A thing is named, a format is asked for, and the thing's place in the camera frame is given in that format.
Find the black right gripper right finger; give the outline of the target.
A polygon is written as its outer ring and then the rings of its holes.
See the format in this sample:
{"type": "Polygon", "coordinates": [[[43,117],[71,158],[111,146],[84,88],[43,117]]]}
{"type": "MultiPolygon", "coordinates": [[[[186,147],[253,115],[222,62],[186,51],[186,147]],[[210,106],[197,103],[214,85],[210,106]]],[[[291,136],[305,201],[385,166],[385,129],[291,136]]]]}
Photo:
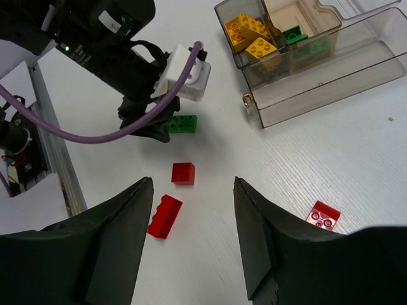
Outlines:
{"type": "Polygon", "coordinates": [[[253,304],[405,304],[406,228],[340,234],[233,188],[247,298],[253,304]]]}

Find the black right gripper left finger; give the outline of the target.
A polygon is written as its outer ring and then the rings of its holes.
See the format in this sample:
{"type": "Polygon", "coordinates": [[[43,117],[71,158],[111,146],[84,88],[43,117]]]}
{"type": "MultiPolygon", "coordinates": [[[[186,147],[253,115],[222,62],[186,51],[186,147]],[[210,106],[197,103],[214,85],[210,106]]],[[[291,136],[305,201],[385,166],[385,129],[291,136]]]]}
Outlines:
{"type": "Polygon", "coordinates": [[[40,231],[1,237],[2,304],[130,304],[153,203],[145,177],[40,231]]]}

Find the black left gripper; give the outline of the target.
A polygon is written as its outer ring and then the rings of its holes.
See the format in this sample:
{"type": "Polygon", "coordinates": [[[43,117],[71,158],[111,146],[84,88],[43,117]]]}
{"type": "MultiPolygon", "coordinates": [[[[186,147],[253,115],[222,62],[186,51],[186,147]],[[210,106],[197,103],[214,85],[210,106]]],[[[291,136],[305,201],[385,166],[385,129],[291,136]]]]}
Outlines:
{"type": "MultiPolygon", "coordinates": [[[[55,11],[46,34],[56,49],[123,96],[120,130],[141,118],[159,98],[147,97],[165,67],[164,52],[132,38],[155,16],[153,1],[38,1],[38,22],[55,11]]],[[[170,140],[168,122],[180,111],[175,96],[162,112],[130,135],[170,140]]]]}

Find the green 2x4 lego brick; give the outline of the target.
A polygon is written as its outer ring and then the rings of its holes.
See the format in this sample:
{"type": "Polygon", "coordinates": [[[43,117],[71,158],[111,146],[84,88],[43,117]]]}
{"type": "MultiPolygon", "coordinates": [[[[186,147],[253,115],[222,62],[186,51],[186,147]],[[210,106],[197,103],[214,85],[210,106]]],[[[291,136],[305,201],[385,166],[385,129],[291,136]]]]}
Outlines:
{"type": "Polygon", "coordinates": [[[173,116],[168,123],[169,133],[195,133],[198,117],[196,115],[173,116]]]}

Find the red curved lego brick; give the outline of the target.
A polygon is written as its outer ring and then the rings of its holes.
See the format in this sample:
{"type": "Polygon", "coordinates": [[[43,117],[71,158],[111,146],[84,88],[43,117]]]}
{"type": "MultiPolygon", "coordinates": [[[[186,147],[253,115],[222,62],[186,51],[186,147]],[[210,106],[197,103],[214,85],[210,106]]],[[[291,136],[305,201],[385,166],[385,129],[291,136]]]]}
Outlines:
{"type": "Polygon", "coordinates": [[[317,227],[332,231],[340,218],[341,212],[326,205],[321,201],[316,201],[306,221],[317,227]]]}

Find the red 2x2 lego brick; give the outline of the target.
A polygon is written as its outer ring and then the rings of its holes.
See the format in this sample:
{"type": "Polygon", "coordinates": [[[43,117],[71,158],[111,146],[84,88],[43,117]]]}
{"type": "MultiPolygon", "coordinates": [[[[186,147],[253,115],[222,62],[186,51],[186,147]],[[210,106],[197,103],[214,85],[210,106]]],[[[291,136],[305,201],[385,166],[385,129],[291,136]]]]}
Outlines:
{"type": "Polygon", "coordinates": [[[171,182],[175,185],[190,186],[195,183],[195,166],[193,163],[174,163],[171,182]]]}

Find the yellow rounded lego brick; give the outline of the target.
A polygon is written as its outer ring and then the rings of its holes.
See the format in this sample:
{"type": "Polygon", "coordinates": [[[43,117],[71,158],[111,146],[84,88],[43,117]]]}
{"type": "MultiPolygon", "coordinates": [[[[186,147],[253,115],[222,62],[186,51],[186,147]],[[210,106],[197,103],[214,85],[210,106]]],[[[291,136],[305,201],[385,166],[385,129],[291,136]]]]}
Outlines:
{"type": "MultiPolygon", "coordinates": [[[[244,53],[249,61],[253,62],[263,57],[269,56],[275,51],[277,51],[277,48],[274,45],[269,43],[267,40],[259,37],[244,50],[244,53]]],[[[270,70],[279,65],[281,61],[282,56],[279,52],[277,52],[273,57],[262,60],[261,63],[266,69],[270,70]]]]}

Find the yellow 2x4 lego brick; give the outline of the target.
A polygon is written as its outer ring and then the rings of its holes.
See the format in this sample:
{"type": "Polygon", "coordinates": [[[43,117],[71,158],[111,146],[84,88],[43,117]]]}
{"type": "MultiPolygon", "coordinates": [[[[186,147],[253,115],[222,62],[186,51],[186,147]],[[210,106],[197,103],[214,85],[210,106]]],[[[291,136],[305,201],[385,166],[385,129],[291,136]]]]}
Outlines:
{"type": "Polygon", "coordinates": [[[268,42],[271,41],[271,35],[266,26],[261,21],[256,20],[245,13],[241,13],[238,16],[238,26],[241,35],[250,41],[255,41],[259,37],[268,42]]]}

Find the green upside-down 2x2 lego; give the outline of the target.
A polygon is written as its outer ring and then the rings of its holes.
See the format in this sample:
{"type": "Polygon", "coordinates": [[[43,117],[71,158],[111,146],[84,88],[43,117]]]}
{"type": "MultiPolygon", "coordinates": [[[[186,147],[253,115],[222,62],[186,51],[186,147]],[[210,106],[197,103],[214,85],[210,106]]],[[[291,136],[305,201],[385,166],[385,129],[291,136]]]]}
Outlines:
{"type": "Polygon", "coordinates": [[[283,35],[288,43],[288,45],[293,45],[304,41],[308,38],[307,34],[302,33],[301,27],[299,25],[292,27],[283,32],[283,35]]]}

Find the yellow upside-down lego brick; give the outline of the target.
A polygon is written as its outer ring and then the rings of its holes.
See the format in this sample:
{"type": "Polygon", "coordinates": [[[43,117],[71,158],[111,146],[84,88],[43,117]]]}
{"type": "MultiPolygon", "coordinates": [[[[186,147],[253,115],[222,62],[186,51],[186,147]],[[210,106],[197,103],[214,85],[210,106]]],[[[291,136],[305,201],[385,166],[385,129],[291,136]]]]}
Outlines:
{"type": "Polygon", "coordinates": [[[250,41],[246,39],[240,31],[238,17],[226,22],[224,26],[231,45],[233,46],[233,50],[236,53],[243,51],[250,45],[250,41]]]}

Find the green 2x2 lego brick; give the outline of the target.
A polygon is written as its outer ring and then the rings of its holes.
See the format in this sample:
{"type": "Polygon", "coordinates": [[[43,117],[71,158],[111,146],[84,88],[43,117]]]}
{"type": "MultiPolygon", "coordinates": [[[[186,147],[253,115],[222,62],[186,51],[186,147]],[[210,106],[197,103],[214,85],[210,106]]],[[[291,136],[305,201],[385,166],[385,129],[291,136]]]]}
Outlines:
{"type": "Polygon", "coordinates": [[[327,39],[312,41],[293,51],[295,63],[325,58],[331,53],[331,43],[327,39]]]}

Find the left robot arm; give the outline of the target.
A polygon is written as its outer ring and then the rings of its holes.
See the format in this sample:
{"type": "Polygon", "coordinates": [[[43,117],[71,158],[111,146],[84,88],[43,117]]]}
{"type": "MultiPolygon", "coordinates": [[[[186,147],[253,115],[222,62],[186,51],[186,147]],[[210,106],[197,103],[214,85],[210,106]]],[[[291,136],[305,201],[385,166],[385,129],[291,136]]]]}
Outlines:
{"type": "Polygon", "coordinates": [[[168,53],[133,36],[155,16],[153,1],[2,1],[1,39],[34,55],[50,43],[79,66],[123,95],[117,132],[84,137],[62,131],[20,106],[37,126],[66,140],[101,144],[126,135],[170,140],[168,122],[180,109],[175,94],[148,111],[155,81],[167,65],[168,53]]]}

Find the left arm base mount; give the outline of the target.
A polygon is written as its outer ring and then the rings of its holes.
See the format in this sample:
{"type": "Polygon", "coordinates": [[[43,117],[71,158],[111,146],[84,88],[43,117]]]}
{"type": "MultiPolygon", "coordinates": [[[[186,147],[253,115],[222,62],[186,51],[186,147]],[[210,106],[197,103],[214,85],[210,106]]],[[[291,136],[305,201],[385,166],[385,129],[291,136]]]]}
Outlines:
{"type": "Polygon", "coordinates": [[[1,104],[1,164],[6,166],[3,181],[17,196],[42,180],[48,166],[37,126],[9,102],[1,104]]]}

